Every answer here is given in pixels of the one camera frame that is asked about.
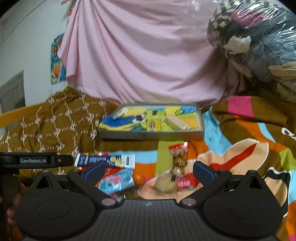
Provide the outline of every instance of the blue gripper pad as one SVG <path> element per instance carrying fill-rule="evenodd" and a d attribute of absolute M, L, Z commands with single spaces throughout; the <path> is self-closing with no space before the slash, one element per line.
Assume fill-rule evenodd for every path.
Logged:
<path fill-rule="evenodd" d="M 105 175 L 105 163 L 103 161 L 99 161 L 99 163 L 91 165 L 82 172 L 85 180 L 96 185 Z"/>
<path fill-rule="evenodd" d="M 215 179 L 215 173 L 216 171 L 214 169 L 200 161 L 196 161 L 193 164 L 193 175 L 203 185 Z"/>

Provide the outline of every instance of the finger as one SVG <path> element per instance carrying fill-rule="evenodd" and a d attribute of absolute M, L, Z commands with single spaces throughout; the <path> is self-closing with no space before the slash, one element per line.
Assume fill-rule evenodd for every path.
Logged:
<path fill-rule="evenodd" d="M 14 197 L 13 197 L 13 205 L 17 206 L 20 203 L 20 200 L 22 198 L 22 195 L 20 193 L 17 193 Z"/>
<path fill-rule="evenodd" d="M 23 183 L 20 183 L 20 186 L 19 186 L 19 190 L 18 192 L 21 194 L 21 195 L 24 195 L 27 191 L 27 188 L 25 187 L 25 185 Z"/>
<path fill-rule="evenodd" d="M 15 218 L 15 208 L 14 207 L 10 207 L 7 209 L 7 216 L 11 219 Z"/>
<path fill-rule="evenodd" d="M 15 226 L 17 223 L 16 223 L 16 220 L 15 219 L 12 219 L 12 218 L 7 218 L 7 222 L 10 224 L 10 225 L 13 225 Z"/>

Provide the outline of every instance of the door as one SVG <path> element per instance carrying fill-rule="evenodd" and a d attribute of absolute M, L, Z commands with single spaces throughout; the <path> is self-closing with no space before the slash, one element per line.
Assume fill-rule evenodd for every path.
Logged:
<path fill-rule="evenodd" d="M 23 106 L 26 105 L 23 72 L 21 72 L 0 87 L 0 107 L 1 112 L 5 113 Z M 12 127 L 13 124 L 7 126 L 5 132 Z"/>

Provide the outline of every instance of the box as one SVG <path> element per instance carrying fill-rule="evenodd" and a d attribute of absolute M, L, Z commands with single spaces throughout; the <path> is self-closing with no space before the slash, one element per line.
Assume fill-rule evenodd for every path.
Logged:
<path fill-rule="evenodd" d="M 117 140 L 203 140 L 204 124 L 196 103 L 127 104 L 99 123 L 98 137 Z"/>

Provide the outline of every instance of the gray box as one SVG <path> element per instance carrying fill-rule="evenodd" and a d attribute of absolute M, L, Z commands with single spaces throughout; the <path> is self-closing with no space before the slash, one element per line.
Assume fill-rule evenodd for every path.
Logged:
<path fill-rule="evenodd" d="M 140 106 L 191 106 L 194 105 L 197 113 L 200 130 L 186 131 L 110 131 L 103 128 L 98 128 L 98 137 L 102 139 L 116 140 L 203 140 L 204 139 L 204 124 L 201 117 L 199 105 L 197 103 L 136 103 L 121 105 L 114 111 L 111 116 L 120 113 L 124 107 L 140 107 Z"/>

